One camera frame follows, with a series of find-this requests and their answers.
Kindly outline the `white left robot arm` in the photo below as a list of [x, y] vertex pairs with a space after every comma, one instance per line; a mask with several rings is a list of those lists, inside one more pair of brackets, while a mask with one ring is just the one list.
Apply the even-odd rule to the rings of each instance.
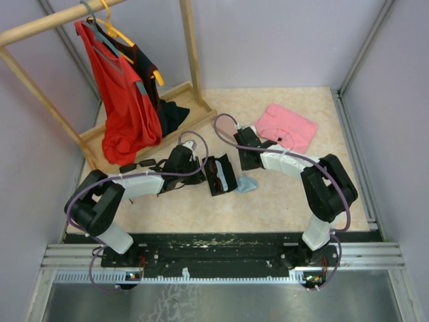
[[121, 201], [144, 195], [170, 192], [201, 173], [192, 140], [178, 144], [164, 166], [137, 174], [107, 175], [93, 170], [80, 184], [65, 205], [68, 221], [98, 242], [115, 251], [115, 257], [125, 266], [134, 265], [139, 249], [133, 238], [115, 222]]

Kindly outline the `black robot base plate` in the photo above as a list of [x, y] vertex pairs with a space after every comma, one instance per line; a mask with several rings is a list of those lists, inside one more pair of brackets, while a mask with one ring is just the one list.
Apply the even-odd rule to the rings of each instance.
[[138, 233], [123, 255], [95, 246], [90, 278], [126, 290], [149, 283], [260, 283], [322, 286], [341, 260], [339, 244], [308, 250], [297, 234]]

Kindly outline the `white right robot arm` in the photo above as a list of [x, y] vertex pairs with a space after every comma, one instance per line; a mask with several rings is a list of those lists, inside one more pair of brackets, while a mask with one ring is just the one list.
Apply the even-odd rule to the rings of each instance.
[[323, 257], [323, 247], [336, 231], [337, 217], [346, 218], [343, 231], [350, 228], [350, 207], [358, 197], [341, 161], [333, 154], [311, 158], [273, 141], [262, 142], [252, 126], [238, 127], [234, 138], [242, 170], [263, 168], [295, 177], [303, 184], [312, 216], [302, 234], [299, 255], [303, 263], [317, 264]]

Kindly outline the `light blue cleaning cloth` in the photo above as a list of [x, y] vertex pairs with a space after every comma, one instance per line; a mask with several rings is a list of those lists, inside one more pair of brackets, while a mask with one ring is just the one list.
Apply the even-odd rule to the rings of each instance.
[[227, 192], [229, 189], [229, 186], [227, 183], [225, 173], [223, 171], [222, 164], [218, 160], [215, 160], [214, 165], [216, 170], [217, 182], [219, 184], [219, 189], [222, 189], [222, 191]]

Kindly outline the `pink glasses case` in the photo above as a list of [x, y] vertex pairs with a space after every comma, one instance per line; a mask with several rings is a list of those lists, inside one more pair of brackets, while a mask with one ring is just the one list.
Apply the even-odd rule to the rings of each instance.
[[227, 116], [220, 116], [216, 120], [216, 128], [222, 136], [228, 138], [229, 140], [234, 140], [234, 135], [237, 133], [237, 128], [235, 122], [231, 118]]

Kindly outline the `black glasses case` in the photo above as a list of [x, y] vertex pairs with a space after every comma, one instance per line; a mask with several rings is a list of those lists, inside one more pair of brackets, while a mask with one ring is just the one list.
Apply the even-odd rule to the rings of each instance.
[[204, 171], [212, 197], [234, 191], [237, 179], [227, 154], [216, 158], [209, 156], [204, 159]]

